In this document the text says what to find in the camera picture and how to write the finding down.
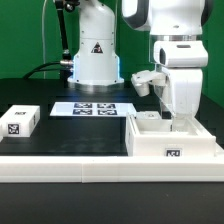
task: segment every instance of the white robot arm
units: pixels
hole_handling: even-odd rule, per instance
[[[149,93],[148,82],[154,85],[173,117],[195,116],[198,110],[200,68],[208,62],[200,36],[211,9],[210,0],[122,0],[127,24],[150,31],[150,62],[155,64],[155,71],[134,74],[132,82],[142,96]]]
[[[73,68],[69,87],[88,92],[106,92],[123,88],[119,57],[115,53],[115,15],[98,0],[54,0],[62,30],[63,59],[61,65]],[[79,9],[79,51],[71,61],[66,41],[62,9]]]

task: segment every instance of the black table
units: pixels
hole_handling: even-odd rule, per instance
[[[40,105],[31,138],[4,138],[1,156],[126,156],[125,118],[52,118],[56,101],[125,102],[159,110],[154,94],[125,89],[89,95],[59,80],[0,80],[0,113],[11,105]],[[224,146],[224,110],[202,95],[198,120]],[[0,223],[223,223],[223,183],[0,184]]]

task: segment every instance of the white container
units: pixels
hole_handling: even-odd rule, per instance
[[[13,105],[0,120],[3,137],[30,137],[40,120],[40,107]]]
[[[172,120],[160,119],[159,115],[147,117],[127,115],[125,143],[129,156],[215,156],[216,137],[195,118],[186,119],[181,130],[171,130]]]

